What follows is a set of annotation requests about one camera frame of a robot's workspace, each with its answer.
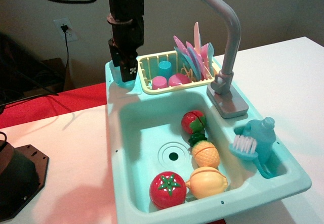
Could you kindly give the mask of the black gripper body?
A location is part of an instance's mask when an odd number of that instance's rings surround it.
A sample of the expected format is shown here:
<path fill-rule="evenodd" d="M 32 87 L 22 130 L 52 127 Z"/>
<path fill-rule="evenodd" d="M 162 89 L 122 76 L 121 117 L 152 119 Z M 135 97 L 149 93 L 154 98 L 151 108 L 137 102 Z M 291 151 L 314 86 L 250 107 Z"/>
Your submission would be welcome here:
<path fill-rule="evenodd" d="M 144 20 L 143 13 L 134 18 L 120 21 L 110 13 L 107 22 L 112 26 L 112 38 L 108 44 L 115 45 L 122 59 L 135 59 L 138 56 L 137 49 L 144 44 Z"/>

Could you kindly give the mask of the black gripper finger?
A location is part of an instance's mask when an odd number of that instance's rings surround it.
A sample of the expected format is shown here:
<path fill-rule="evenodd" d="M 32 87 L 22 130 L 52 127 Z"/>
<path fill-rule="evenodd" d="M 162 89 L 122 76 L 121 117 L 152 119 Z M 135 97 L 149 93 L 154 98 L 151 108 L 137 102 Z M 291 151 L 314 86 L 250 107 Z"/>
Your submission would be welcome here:
<path fill-rule="evenodd" d="M 138 62 L 136 59 L 122 59 L 120 62 L 120 73 L 123 82 L 136 79 Z"/>
<path fill-rule="evenodd" d="M 122 58 L 119 54 L 118 48 L 113 44 L 109 44 L 109 50 L 110 50 L 110 54 L 111 54 L 111 58 L 112 58 L 114 67 L 119 67 L 120 62 L 122 61 Z"/>

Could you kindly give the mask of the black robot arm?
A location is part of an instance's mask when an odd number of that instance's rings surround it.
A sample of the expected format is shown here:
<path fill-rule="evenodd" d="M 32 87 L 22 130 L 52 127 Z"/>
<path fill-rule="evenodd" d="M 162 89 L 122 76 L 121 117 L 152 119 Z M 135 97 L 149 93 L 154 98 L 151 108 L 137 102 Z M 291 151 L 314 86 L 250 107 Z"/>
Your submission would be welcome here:
<path fill-rule="evenodd" d="M 136 79 L 137 49 L 144 44 L 144 0 L 109 0 L 107 22 L 112 26 L 109 49 L 122 82 Z"/>

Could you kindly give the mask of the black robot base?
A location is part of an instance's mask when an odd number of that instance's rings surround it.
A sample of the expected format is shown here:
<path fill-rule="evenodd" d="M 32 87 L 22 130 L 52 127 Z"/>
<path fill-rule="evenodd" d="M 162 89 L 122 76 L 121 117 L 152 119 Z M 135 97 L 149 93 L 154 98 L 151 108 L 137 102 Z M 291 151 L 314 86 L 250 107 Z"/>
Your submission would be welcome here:
<path fill-rule="evenodd" d="M 1 221 L 13 219 L 45 186 L 49 157 L 32 145 L 13 147 L 1 132 Z"/>

